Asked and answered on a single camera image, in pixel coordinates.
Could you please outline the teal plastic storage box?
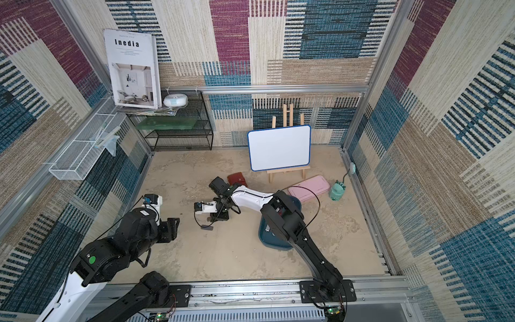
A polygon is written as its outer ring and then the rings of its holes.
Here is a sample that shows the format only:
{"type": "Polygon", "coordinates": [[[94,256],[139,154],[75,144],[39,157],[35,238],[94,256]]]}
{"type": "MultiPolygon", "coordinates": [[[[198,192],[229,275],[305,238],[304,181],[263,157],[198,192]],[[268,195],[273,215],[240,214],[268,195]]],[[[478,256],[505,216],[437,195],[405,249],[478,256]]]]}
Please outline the teal plastic storage box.
{"type": "MultiPolygon", "coordinates": [[[[289,196],[295,207],[302,213],[302,203],[294,196],[289,196]]],[[[300,233],[302,224],[298,224],[295,229],[295,233],[300,233]]],[[[262,215],[260,226],[258,230],[258,237],[265,247],[272,248],[278,251],[289,251],[292,249],[292,245],[288,241],[281,240],[277,237],[272,228],[268,225],[266,218],[262,215]]]]}

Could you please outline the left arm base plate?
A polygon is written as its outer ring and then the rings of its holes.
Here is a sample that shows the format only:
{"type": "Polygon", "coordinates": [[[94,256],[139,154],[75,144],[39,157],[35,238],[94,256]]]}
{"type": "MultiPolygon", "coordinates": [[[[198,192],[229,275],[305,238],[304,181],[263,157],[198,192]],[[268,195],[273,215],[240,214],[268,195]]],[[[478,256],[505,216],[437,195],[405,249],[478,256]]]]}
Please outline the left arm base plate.
{"type": "Polygon", "coordinates": [[[165,302],[161,307],[168,309],[188,307],[191,289],[190,284],[169,284],[165,302]]]}

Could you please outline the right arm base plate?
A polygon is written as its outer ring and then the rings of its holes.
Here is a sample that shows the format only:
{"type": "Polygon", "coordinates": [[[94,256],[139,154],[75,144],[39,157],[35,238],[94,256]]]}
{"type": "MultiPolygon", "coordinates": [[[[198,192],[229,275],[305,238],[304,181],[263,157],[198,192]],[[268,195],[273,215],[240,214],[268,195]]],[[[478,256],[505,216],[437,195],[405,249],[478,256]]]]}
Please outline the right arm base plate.
{"type": "Polygon", "coordinates": [[[302,303],[348,303],[357,300],[354,284],[348,279],[337,282],[335,287],[318,280],[303,280],[299,287],[302,303]]]}

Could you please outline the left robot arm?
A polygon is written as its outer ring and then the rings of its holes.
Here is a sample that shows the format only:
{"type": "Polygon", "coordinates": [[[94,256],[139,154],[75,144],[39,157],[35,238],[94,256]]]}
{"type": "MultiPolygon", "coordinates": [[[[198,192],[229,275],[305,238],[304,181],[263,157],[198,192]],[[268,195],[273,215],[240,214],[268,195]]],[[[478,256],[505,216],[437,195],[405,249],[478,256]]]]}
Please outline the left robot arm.
{"type": "Polygon", "coordinates": [[[111,236],[97,238],[73,258],[68,275],[38,321],[77,321],[118,272],[137,262],[147,267],[152,247],[177,237],[178,218],[161,219],[163,197],[146,194],[111,236]]]}

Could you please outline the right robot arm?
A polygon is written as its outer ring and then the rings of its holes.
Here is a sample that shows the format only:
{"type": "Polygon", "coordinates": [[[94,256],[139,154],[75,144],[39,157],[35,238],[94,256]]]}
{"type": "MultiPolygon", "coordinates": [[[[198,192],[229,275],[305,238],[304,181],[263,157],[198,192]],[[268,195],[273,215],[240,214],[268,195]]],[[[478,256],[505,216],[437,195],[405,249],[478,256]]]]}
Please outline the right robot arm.
{"type": "Polygon", "coordinates": [[[288,242],[307,263],[316,281],[312,296],[321,302],[351,302],[356,300],[350,280],[328,261],[312,240],[304,215],[284,191],[266,194],[238,183],[230,185],[222,178],[215,178],[209,188],[216,194],[211,202],[195,202],[194,215],[208,214],[209,225],[200,225],[211,230],[212,224],[224,220],[230,210],[240,213],[245,207],[261,213],[272,233],[288,242]]]}

